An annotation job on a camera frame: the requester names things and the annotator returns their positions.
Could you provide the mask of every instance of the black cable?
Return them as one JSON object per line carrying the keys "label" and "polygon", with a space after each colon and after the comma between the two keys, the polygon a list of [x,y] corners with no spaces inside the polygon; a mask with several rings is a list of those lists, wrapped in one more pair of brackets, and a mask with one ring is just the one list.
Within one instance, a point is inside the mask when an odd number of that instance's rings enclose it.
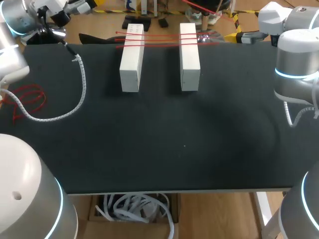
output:
{"label": "black cable", "polygon": [[64,41],[63,39],[57,37],[54,35],[54,33],[52,32],[51,28],[48,26],[48,23],[46,22],[46,13],[48,11],[48,8],[45,8],[45,9],[39,9],[38,11],[38,17],[40,19],[40,22],[41,22],[41,19],[43,19],[43,26],[46,30],[46,32],[48,33],[48,35],[50,35],[53,39],[57,40],[58,42],[61,42],[65,47],[66,49],[68,50],[68,52],[70,52],[72,55],[77,55],[77,53],[68,45],[68,43],[66,41]]}

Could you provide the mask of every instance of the tangled white cable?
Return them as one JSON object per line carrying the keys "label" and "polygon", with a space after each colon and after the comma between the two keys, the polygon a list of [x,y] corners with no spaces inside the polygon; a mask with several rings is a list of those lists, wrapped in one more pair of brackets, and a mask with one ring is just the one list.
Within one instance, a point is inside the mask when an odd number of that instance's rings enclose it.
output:
{"label": "tangled white cable", "polygon": [[22,102],[19,100],[19,98],[17,96],[15,96],[14,93],[12,93],[11,91],[8,91],[6,89],[0,89],[0,91],[1,92],[5,92],[6,94],[8,94],[17,103],[17,105],[21,109],[22,113],[30,120],[37,121],[37,122],[51,122],[51,121],[56,121],[56,120],[61,120],[63,118],[66,118],[66,117],[72,115],[73,113],[75,113],[81,107],[81,105],[84,102],[85,94],[86,94],[85,70],[84,70],[84,65],[83,65],[82,59],[79,56],[79,54],[75,55],[75,59],[73,61],[77,61],[79,63],[79,66],[80,66],[81,75],[82,75],[82,95],[81,95],[81,99],[80,99],[79,103],[77,104],[77,106],[73,110],[71,110],[70,112],[68,112],[68,113],[66,113],[64,115],[61,115],[61,116],[58,116],[58,117],[54,117],[54,118],[49,118],[49,119],[38,119],[38,118],[35,118],[35,117],[31,116],[26,111],[26,109],[24,108]]}
{"label": "tangled white cable", "polygon": [[305,81],[309,81],[309,80],[313,80],[313,87],[312,87],[312,100],[313,100],[313,104],[314,107],[306,107],[303,108],[301,111],[299,111],[299,113],[297,114],[294,122],[292,122],[291,118],[290,118],[290,113],[289,113],[289,108],[288,108],[288,104],[286,101],[284,101],[284,108],[285,108],[285,112],[286,112],[286,117],[287,117],[287,121],[290,127],[294,128],[297,126],[301,116],[307,112],[307,111],[314,111],[315,112],[315,116],[314,118],[317,119],[319,116],[319,109],[318,109],[318,104],[317,104],[317,96],[316,96],[316,92],[317,92],[317,82],[318,82],[318,78],[319,78],[319,72],[316,72],[315,74],[312,74],[311,77],[305,78]]}
{"label": "tangled white cable", "polygon": [[[168,239],[172,239],[174,236],[174,223],[169,211],[169,200],[165,194],[161,194],[165,197],[167,205],[159,201],[158,199],[152,198],[145,194],[125,194],[121,198],[119,198],[113,205],[113,213],[115,217],[111,217],[109,214],[109,210],[111,210],[111,206],[114,199],[114,194],[110,195],[108,200],[108,195],[104,196],[103,207],[104,211],[102,211],[99,206],[95,206],[96,210],[107,220],[109,221],[117,221],[117,222],[143,222],[149,223],[152,222],[156,215],[159,213],[159,207],[162,207],[165,210],[165,213],[162,215],[164,217],[167,215],[168,223],[170,227],[170,232]],[[146,217],[142,217],[141,210],[147,204],[152,204],[153,211],[150,215]]]}

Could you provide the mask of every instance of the black mat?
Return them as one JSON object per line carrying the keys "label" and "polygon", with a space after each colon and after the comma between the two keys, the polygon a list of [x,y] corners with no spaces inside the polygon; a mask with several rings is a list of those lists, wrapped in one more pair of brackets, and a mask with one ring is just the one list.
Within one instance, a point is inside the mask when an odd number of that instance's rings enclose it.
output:
{"label": "black mat", "polygon": [[[182,93],[178,48],[146,48],[139,93],[122,93],[122,51],[75,46],[87,73],[83,107],[68,119],[36,123],[0,111],[0,132],[29,143],[67,193],[291,187],[317,161],[313,114],[288,127],[272,82],[270,43],[199,48],[198,92]],[[60,45],[29,46],[28,77],[47,104],[34,114],[71,110],[81,94],[76,62]],[[302,106],[292,107],[296,114]]]}

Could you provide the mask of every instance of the light gray cable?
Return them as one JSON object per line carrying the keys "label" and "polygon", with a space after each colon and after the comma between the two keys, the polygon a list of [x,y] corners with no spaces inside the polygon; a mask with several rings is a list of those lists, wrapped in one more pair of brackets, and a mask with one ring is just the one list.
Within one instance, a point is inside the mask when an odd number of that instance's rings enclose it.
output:
{"label": "light gray cable", "polygon": [[72,115],[73,113],[75,113],[81,107],[81,105],[84,102],[85,94],[86,94],[85,70],[84,70],[84,65],[83,65],[82,59],[79,56],[79,54],[75,55],[75,59],[73,61],[77,61],[79,63],[79,66],[80,66],[81,75],[82,75],[82,95],[81,95],[81,99],[80,99],[78,105],[73,110],[71,110],[70,112],[68,112],[68,113],[66,113],[64,115],[61,115],[61,116],[58,116],[58,117],[54,117],[54,118],[49,118],[49,119],[38,119],[38,118],[35,118],[35,117],[31,116],[26,111],[26,109],[24,108],[22,102],[19,100],[19,98],[17,96],[15,96],[14,93],[12,93],[11,91],[8,91],[6,89],[0,89],[0,91],[8,94],[17,103],[17,105],[21,109],[22,113],[30,120],[37,121],[37,122],[51,122],[51,121],[56,121],[56,120],[61,120],[63,118],[66,118],[66,117]]}
{"label": "light gray cable", "polygon": [[286,101],[284,101],[284,108],[285,108],[285,112],[286,112],[286,117],[287,117],[287,121],[288,124],[291,128],[294,128],[297,126],[301,116],[303,116],[303,114],[307,111],[315,111],[316,109],[314,107],[306,107],[303,108],[301,111],[299,111],[299,113],[297,114],[295,121],[292,123],[291,118],[290,118],[290,114],[289,114],[289,108],[288,108],[288,104]]}
{"label": "light gray cable", "polygon": [[318,109],[318,104],[317,104],[317,96],[316,96],[316,92],[317,92],[317,82],[318,82],[318,77],[314,78],[313,81],[313,88],[311,90],[311,96],[313,98],[313,105],[315,107],[315,119],[318,118],[319,115],[319,109]]}
{"label": "light gray cable", "polygon": [[109,202],[108,202],[108,209],[110,209],[110,208],[111,208],[111,205],[112,205],[113,199],[114,199],[114,194],[111,194],[111,195],[110,195],[110,200],[109,200]]}

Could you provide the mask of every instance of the red cable coil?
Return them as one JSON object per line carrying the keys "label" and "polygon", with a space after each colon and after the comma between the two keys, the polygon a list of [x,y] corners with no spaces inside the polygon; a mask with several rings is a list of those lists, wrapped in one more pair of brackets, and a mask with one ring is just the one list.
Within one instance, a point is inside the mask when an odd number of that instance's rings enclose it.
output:
{"label": "red cable coil", "polygon": [[[31,84],[31,85],[26,85],[26,86],[22,86],[22,87],[19,87],[17,89],[15,89],[13,91],[13,93],[17,94],[21,91],[24,91],[26,89],[29,89],[29,88],[36,88],[36,90],[32,90],[32,91],[28,91],[28,92],[25,92],[24,94],[22,94],[22,96],[18,97],[19,100],[24,104],[24,105],[28,105],[28,104],[32,104],[32,103],[35,103],[37,102],[38,100],[40,100],[41,98],[43,98],[43,102],[38,106],[36,107],[35,109],[31,110],[29,113],[34,113],[38,110],[40,110],[45,102],[46,102],[46,96],[45,96],[45,93],[44,93],[44,90],[41,86],[37,85],[37,84]],[[33,94],[39,94],[38,96],[36,96],[34,99],[32,100],[29,100],[29,101],[23,101],[23,99],[29,95],[33,95]],[[18,108],[18,105],[16,102],[11,102],[8,100],[8,96],[6,95],[3,100],[0,101],[0,103],[4,103],[4,104],[8,104],[8,105],[14,105],[14,108],[13,108],[13,116],[12,116],[12,122],[13,124],[15,123],[15,120],[16,119],[20,119],[22,117],[24,117],[24,115],[17,115],[16,114],[16,110]]]}

